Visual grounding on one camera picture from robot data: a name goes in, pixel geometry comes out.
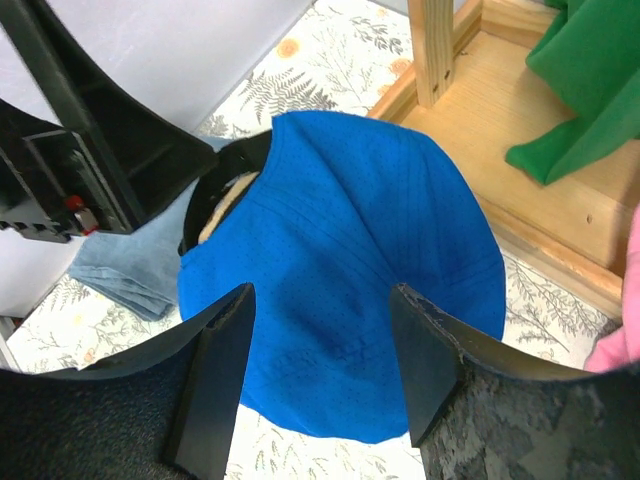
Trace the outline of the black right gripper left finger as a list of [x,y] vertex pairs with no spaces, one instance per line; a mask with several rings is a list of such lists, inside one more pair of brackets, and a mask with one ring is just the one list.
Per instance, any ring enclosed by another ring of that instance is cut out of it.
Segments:
[[255,309],[245,283],[86,369],[3,371],[2,477],[222,478]]

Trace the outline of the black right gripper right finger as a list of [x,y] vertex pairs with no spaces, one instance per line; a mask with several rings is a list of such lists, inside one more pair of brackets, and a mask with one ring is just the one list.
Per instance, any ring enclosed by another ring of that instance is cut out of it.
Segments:
[[512,348],[411,287],[390,295],[409,434],[429,479],[635,479],[639,367],[592,374]]

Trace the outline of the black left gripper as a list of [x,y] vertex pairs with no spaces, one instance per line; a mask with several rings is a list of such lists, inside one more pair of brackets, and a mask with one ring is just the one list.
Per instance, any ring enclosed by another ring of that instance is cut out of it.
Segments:
[[47,2],[2,2],[1,26],[58,118],[1,102],[2,229],[58,243],[129,234],[217,165],[106,75]]

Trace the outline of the beige baseball cap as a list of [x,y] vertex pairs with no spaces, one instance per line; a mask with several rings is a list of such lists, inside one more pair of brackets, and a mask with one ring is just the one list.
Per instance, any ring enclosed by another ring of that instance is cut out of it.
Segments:
[[221,200],[215,205],[211,216],[198,236],[198,244],[203,244],[208,240],[225,215],[241,199],[241,196],[250,188],[258,176],[259,172],[248,172],[233,178],[225,184]]

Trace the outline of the black baseball cap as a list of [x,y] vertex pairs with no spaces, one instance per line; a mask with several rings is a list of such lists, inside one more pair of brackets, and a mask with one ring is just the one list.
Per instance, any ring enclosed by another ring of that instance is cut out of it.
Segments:
[[[270,151],[271,140],[272,131],[267,130],[251,137],[231,141],[216,153],[218,163],[198,180],[189,200],[183,224],[183,237],[178,247],[181,256],[201,245],[198,244],[198,236],[215,205],[221,200],[225,184],[244,173],[259,172],[260,174],[262,172]],[[243,199],[247,191],[224,219]]]

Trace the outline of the blue baseball cap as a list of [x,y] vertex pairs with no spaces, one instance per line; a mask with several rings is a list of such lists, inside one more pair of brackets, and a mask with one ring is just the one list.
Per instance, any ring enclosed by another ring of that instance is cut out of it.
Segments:
[[396,284],[493,338],[504,331],[503,258],[457,167],[429,137],[360,116],[273,119],[257,177],[182,257],[182,318],[247,282],[256,319],[241,402],[314,437],[407,431]]

